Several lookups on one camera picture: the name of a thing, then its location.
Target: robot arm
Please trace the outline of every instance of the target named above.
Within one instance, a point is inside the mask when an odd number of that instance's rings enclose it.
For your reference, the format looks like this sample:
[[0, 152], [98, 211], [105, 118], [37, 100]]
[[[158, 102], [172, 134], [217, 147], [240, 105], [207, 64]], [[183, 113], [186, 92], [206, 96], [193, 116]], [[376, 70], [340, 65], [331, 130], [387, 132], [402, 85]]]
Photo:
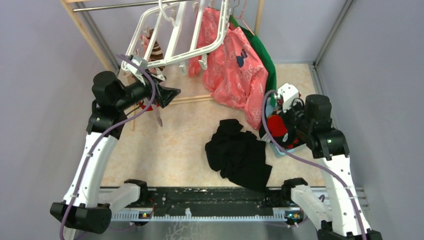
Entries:
[[[299, 95], [297, 90], [294, 90], [296, 88], [293, 88], [294, 86], [290, 86], [288, 90], [286, 86], [283, 92], [278, 91], [282, 95], [280, 98], [290, 100], [290, 104], [283, 105], [280, 114], [284, 114], [284, 119], [288, 119], [289, 124], [296, 127], [296, 135], [306, 143], [316, 162], [322, 166], [320, 168], [331, 211], [313, 194], [308, 183], [302, 178], [284, 181], [283, 198], [303, 209], [318, 230], [320, 240], [361, 239], [361, 224], [368, 240], [381, 240], [381, 234], [371, 230], [360, 208], [351, 175], [348, 144], [344, 134], [332, 127], [332, 106], [329, 98], [313, 94], [306, 97], [301, 107], [292, 106], [292, 96]], [[323, 168], [336, 173], [340, 179]], [[352, 200], [358, 206], [357, 212], [353, 208]]]
[[[137, 66], [143, 64], [143, 60], [138, 57], [134, 57], [131, 61]], [[152, 95], [152, 88], [156, 90], [154, 100], [162, 108], [181, 92], [176, 88], [162, 87], [154, 76], [152, 83], [148, 83], [135, 67], [131, 69], [139, 81], [128, 86], [124, 86], [111, 71], [103, 71], [94, 77], [92, 92], [95, 100], [91, 106], [92, 114], [86, 129], [84, 152], [63, 201], [54, 202], [50, 208], [50, 214], [60, 222], [70, 208], [67, 218], [65, 217], [65, 226], [68, 228], [101, 234], [108, 228], [112, 215], [133, 202], [148, 201], [146, 182], [133, 179], [125, 181], [123, 186], [99, 199], [100, 184], [106, 165], [124, 125], [115, 127], [108, 134], [104, 133], [107, 133], [111, 126], [125, 121], [127, 116], [124, 110], [144, 98], [149, 98]], [[89, 154], [96, 141], [99, 141], [98, 144]], [[82, 182], [78, 186], [77, 182], [82, 172]]]

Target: pink cloth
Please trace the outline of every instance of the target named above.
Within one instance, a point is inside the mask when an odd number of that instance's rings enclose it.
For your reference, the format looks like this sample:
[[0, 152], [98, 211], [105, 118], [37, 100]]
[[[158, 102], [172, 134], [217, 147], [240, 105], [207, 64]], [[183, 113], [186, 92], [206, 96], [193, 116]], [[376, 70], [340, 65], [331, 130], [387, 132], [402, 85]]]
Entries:
[[[197, 48], [208, 46], [218, 35], [220, 12], [205, 8], [203, 12]], [[200, 71], [198, 60], [189, 60], [189, 76]], [[240, 27], [228, 30], [224, 42], [207, 58], [203, 74], [204, 87], [220, 104], [244, 110], [247, 122], [254, 128], [261, 126], [261, 108], [268, 72], [253, 50]]]

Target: hanging clothes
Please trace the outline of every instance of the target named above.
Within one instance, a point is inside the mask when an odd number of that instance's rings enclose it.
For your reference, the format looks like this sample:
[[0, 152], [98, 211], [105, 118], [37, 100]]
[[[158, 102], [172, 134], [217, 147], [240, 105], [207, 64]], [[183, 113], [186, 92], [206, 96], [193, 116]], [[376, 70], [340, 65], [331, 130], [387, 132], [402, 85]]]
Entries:
[[[220, 12], [206, 7], [203, 11], [197, 48], [213, 43], [218, 35]], [[200, 56], [189, 60], [189, 74], [200, 70]], [[209, 53], [203, 73], [204, 87], [218, 103], [244, 110], [247, 122], [258, 130], [261, 126], [262, 100], [268, 72], [250, 45], [243, 30], [228, 30], [223, 44]]]
[[[243, 30], [243, 33], [244, 35], [246, 35], [250, 45], [252, 46], [256, 54], [259, 56], [265, 69], [268, 71], [268, 78], [266, 80], [265, 92], [268, 92], [269, 90], [276, 90], [277, 89], [276, 66], [273, 63], [271, 56], [268, 54], [264, 44], [261, 42], [258, 36], [253, 35], [251, 31], [249, 31], [248, 29], [241, 27], [233, 15], [229, 16], [229, 22], [230, 22], [229, 28], [231, 30], [235, 30], [238, 27], [240, 27], [241, 30]], [[271, 95], [270, 105], [273, 107], [276, 106], [276, 100], [273, 94]]]

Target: clothes peg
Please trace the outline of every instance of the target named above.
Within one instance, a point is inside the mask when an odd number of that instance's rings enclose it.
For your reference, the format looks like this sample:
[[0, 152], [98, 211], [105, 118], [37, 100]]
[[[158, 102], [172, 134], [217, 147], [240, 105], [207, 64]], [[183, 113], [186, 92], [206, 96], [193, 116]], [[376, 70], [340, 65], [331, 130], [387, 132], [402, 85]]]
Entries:
[[[137, 56], [137, 55], [132, 57], [131, 62], [133, 62], [137, 66], [140, 66], [142, 69], [146, 69], [148, 65], [148, 61], [146, 61], [144, 58], [141, 58], [140, 56]], [[127, 68], [134, 75], [134, 77], [136, 77], [140, 82], [146, 85], [143, 74], [139, 72], [137, 68], [135, 68], [131, 64], [128, 64]]]
[[186, 65], [185, 61], [182, 61], [182, 62], [179, 63], [179, 69], [181, 69], [183, 75], [188, 74], [187, 65]]
[[195, 1], [193, 2], [193, 12], [197, 13], [199, 11], [199, 2]]
[[144, 26], [143, 27], [143, 33], [144, 33], [144, 35], [146, 36], [146, 37], [150, 37], [150, 29], [149, 29], [149, 26]]
[[203, 70], [208, 69], [208, 56], [206, 54], [201, 55], [201, 59], [199, 60], [199, 64]]
[[156, 70], [156, 77], [162, 81], [165, 81], [167, 78], [163, 75], [161, 69], [159, 67], [154, 68]]
[[175, 9], [173, 8], [173, 9], [171, 9], [171, 18], [172, 19], [174, 19], [174, 21], [175, 21], [175, 18], [177, 17], [177, 12], [175, 11]]

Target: white wall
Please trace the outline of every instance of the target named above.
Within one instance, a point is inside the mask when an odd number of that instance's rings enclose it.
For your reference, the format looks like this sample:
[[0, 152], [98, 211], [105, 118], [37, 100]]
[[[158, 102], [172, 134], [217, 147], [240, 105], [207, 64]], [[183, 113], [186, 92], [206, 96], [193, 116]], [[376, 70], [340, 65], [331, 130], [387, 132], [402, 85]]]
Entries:
[[0, 3], [0, 239], [53, 240], [103, 70], [58, 0]]
[[356, 1], [319, 67], [385, 240], [423, 239], [423, 9]]
[[[324, 44], [337, 16], [346, 0], [266, 0], [259, 37], [275, 63], [314, 61]], [[135, 0], [89, 1], [87, 7], [134, 3]], [[216, 0], [215, 6], [221, 6]], [[244, 1], [236, 8], [239, 16]], [[98, 26], [112, 52], [125, 53], [133, 37], [137, 23], [149, 6], [137, 6], [91, 11], [90, 15]], [[244, 12], [245, 21], [253, 30], [255, 27], [258, 0], [249, 0]], [[181, 32], [177, 52], [186, 52], [190, 47], [194, 28], [194, 14], [187, 12], [186, 27]], [[158, 42], [165, 50], [170, 38], [170, 23], [163, 21]]]

